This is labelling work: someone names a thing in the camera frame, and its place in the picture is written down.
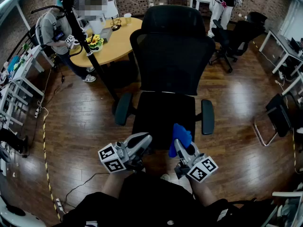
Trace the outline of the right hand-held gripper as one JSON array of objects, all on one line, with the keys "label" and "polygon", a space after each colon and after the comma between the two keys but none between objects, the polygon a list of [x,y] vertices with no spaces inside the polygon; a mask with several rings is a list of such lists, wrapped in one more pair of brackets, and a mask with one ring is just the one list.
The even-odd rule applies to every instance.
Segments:
[{"label": "right hand-held gripper", "polygon": [[214,160],[205,153],[200,153],[194,142],[184,148],[182,142],[175,139],[174,146],[180,159],[174,168],[178,179],[186,176],[201,183],[218,169]]}]

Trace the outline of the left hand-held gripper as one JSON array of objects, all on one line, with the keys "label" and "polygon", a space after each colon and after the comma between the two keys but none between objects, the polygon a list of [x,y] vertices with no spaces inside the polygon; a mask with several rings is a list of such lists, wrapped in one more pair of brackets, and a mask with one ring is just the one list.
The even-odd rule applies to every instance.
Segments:
[{"label": "left hand-held gripper", "polygon": [[142,157],[152,142],[152,136],[140,132],[124,141],[110,143],[98,151],[99,159],[111,174],[123,170],[141,171],[144,169]]}]

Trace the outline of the blue cloth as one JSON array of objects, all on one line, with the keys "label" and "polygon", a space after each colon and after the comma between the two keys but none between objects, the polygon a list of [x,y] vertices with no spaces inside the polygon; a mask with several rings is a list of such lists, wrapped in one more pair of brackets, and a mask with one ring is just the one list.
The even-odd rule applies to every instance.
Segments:
[{"label": "blue cloth", "polygon": [[191,131],[187,131],[182,125],[175,123],[173,125],[172,142],[169,148],[169,157],[174,158],[177,156],[177,151],[174,141],[179,140],[184,149],[187,149],[192,142]]}]

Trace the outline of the black office chair seat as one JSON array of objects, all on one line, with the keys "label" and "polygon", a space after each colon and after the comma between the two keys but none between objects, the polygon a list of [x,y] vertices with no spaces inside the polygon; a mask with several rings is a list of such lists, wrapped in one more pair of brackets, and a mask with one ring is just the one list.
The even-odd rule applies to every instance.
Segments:
[{"label": "black office chair seat", "polygon": [[176,123],[190,131],[195,140],[195,116],[195,99],[191,96],[142,92],[132,133],[148,132],[152,136],[151,148],[168,150]]}]

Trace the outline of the person's left forearm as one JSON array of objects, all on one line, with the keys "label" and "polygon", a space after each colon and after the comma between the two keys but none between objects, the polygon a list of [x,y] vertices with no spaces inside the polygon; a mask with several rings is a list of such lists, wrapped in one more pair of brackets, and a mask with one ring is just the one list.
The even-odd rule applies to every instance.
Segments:
[{"label": "person's left forearm", "polygon": [[123,187],[124,180],[132,173],[133,171],[128,170],[111,173],[108,176],[104,186],[102,187],[101,192],[118,199]]}]

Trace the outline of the person's right forearm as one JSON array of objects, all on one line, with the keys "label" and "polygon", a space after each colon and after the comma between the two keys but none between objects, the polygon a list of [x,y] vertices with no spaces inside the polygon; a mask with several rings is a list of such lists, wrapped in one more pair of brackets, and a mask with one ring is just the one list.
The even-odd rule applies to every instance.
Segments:
[{"label": "person's right forearm", "polygon": [[190,186],[195,198],[204,206],[207,207],[217,201],[217,198],[213,195],[208,186],[202,182],[198,183],[193,179],[189,179]]}]

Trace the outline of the person's black clothing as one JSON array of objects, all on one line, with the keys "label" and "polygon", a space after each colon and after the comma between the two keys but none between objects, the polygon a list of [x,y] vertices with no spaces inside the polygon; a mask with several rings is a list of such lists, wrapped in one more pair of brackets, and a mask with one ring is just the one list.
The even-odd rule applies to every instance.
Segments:
[{"label": "person's black clothing", "polygon": [[206,227],[205,209],[193,192],[140,172],[124,180],[118,199],[89,194],[52,227]]}]

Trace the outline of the black waist pack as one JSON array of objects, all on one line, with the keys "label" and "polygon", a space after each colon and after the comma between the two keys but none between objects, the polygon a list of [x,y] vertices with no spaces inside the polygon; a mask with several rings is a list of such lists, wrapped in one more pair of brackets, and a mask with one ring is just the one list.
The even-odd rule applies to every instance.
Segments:
[{"label": "black waist pack", "polygon": [[233,202],[220,199],[206,207],[206,227],[261,227],[275,209],[271,199]]}]

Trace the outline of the black cantilever chair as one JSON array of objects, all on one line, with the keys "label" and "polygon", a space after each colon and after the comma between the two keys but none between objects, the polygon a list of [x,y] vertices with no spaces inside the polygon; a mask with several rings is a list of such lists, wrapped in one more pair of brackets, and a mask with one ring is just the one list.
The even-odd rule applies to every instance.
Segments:
[{"label": "black cantilever chair", "polygon": [[[282,138],[286,136],[287,133],[292,129],[291,116],[288,112],[288,107],[284,102],[284,99],[287,99],[287,96],[290,96],[293,99],[296,107],[299,109],[299,106],[295,102],[295,98],[291,92],[287,92],[285,95],[276,94],[266,105],[266,111],[263,114],[253,118],[253,127],[256,131],[256,135],[260,140],[261,144],[265,147],[269,146],[269,144],[274,140],[277,135]],[[257,127],[257,119],[263,118],[264,116],[268,116],[275,130],[274,135],[267,143],[264,142],[261,133]]]}]

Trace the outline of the black mesh chair backrest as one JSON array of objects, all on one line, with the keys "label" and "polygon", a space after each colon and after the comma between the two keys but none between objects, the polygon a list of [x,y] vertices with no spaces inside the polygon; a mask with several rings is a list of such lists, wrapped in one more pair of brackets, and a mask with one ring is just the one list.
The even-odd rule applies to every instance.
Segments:
[{"label": "black mesh chair backrest", "polygon": [[208,36],[134,31],[130,43],[141,90],[196,96],[200,78],[215,51]]}]

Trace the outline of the round wooden table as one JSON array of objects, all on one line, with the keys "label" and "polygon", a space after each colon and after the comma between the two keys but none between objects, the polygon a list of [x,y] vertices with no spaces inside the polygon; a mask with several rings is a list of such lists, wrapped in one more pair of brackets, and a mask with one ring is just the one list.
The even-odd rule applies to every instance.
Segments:
[{"label": "round wooden table", "polygon": [[[99,52],[95,52],[94,56],[97,59],[99,65],[108,64],[112,61],[116,61],[132,51],[130,43],[130,35],[141,28],[142,20],[138,18],[131,18],[131,24],[127,24],[125,18],[120,18],[121,27],[114,31],[107,43],[103,44],[103,48]],[[92,66],[90,60],[87,57],[85,50],[81,50],[80,47],[70,50],[70,54],[78,53],[78,55],[72,56],[71,61],[80,67]]]}]

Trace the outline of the sunflower bouquet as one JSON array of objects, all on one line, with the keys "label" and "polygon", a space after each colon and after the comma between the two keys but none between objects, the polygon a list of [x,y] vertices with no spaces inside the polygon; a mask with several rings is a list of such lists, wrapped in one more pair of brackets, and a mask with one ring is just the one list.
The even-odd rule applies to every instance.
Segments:
[{"label": "sunflower bouquet", "polygon": [[103,48],[104,39],[101,38],[99,34],[92,34],[92,36],[88,37],[86,41],[92,52],[99,52]]}]

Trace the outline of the grey tissue box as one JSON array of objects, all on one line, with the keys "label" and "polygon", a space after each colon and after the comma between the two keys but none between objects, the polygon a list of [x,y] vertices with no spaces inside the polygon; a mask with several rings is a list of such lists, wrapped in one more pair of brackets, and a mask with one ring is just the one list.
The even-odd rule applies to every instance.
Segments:
[{"label": "grey tissue box", "polygon": [[104,40],[104,43],[108,43],[111,35],[112,35],[112,27],[108,27],[108,28],[103,28],[101,33],[100,33],[100,38],[102,38]]}]

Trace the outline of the white metal rack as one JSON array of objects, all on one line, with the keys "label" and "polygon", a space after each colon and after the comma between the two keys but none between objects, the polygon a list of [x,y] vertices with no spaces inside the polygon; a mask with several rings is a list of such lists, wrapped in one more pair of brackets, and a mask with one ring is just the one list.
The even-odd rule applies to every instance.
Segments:
[{"label": "white metal rack", "polygon": [[25,83],[39,95],[44,95],[41,90],[39,90],[26,78],[26,75],[31,67],[35,67],[38,72],[44,71],[42,66],[36,61],[36,57],[41,50],[41,46],[34,47],[29,53],[29,58],[25,61],[24,65],[20,66],[16,70],[16,73],[10,82],[0,91],[0,114],[3,115],[7,120],[5,123],[5,128],[9,128],[10,124],[18,124],[23,126],[22,122],[12,116],[13,109],[18,108],[17,102],[28,105],[28,102],[18,95],[19,91],[23,91],[27,96],[33,97],[33,94],[22,86],[23,83]]}]

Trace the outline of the white shade table lamp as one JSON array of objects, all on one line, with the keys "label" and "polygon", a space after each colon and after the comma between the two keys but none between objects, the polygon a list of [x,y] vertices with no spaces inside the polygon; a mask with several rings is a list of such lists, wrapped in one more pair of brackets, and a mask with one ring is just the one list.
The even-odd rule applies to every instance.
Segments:
[{"label": "white shade table lamp", "polygon": [[121,27],[121,20],[118,18],[118,10],[114,1],[108,1],[104,16],[111,19],[111,28],[113,31]]}]

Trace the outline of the white kettle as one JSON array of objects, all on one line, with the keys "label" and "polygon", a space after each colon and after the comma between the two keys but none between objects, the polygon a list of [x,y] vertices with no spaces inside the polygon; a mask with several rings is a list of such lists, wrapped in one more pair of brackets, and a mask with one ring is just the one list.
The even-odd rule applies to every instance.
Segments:
[{"label": "white kettle", "polygon": [[89,25],[94,34],[100,34],[106,25],[106,21],[102,17],[97,17],[96,19],[89,21]]}]

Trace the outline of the white round device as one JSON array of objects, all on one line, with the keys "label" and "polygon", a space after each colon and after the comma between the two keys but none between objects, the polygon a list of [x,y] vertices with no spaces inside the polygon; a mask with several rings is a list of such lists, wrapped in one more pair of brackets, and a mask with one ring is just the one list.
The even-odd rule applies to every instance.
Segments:
[{"label": "white round device", "polygon": [[0,226],[2,227],[46,227],[37,216],[8,204],[0,194]]}]

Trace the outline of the black office chair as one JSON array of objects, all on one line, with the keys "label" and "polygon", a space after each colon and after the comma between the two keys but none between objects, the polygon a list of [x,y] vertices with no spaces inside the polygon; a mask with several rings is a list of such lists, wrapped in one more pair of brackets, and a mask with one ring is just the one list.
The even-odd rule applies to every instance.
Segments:
[{"label": "black office chair", "polygon": [[265,22],[267,17],[259,12],[250,12],[246,20],[236,23],[233,30],[224,30],[218,20],[214,20],[216,27],[212,28],[214,41],[220,44],[220,49],[216,50],[217,57],[209,61],[212,65],[215,61],[223,58],[228,64],[228,72],[232,72],[229,58],[234,62],[242,56],[248,48],[249,42],[265,32]]}]

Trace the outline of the white office desk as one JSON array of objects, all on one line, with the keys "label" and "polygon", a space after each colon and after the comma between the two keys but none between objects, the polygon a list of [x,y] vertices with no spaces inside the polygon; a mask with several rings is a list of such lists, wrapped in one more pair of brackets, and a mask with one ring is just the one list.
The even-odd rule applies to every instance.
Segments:
[{"label": "white office desk", "polygon": [[303,67],[303,51],[299,49],[296,51],[293,46],[291,46],[291,42],[293,40],[288,40],[286,37],[282,36],[278,32],[274,31],[273,29],[269,29],[269,32],[264,39],[262,45],[258,49],[260,53],[263,53],[263,49],[268,44],[268,41],[270,37],[273,37],[275,39],[275,42],[277,45],[282,47],[282,53],[280,54],[280,60],[278,61],[278,64],[274,64],[274,68],[272,70],[272,74],[275,74],[279,71],[279,69],[283,66],[283,64],[286,62],[286,60],[291,57],[294,60],[296,60],[296,63],[294,66],[291,66],[291,69],[293,71],[291,72],[290,76],[292,77],[297,72],[299,72],[300,68]]}]

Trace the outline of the black laptop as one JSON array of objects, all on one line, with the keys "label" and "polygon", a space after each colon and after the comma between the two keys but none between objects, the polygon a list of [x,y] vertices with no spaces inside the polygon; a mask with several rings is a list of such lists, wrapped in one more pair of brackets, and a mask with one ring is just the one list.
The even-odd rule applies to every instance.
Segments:
[{"label": "black laptop", "polygon": [[293,48],[293,50],[296,53],[299,53],[301,50],[301,46],[299,45],[299,43],[292,37],[291,41],[290,41],[290,46]]}]

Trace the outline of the white frame chair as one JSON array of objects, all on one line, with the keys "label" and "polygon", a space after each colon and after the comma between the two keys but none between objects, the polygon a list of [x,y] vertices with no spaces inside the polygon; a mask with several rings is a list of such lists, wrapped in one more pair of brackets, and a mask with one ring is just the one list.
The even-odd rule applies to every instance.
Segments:
[{"label": "white frame chair", "polygon": [[284,227],[303,227],[303,191],[273,192],[273,197],[284,201],[277,208],[277,220]]}]

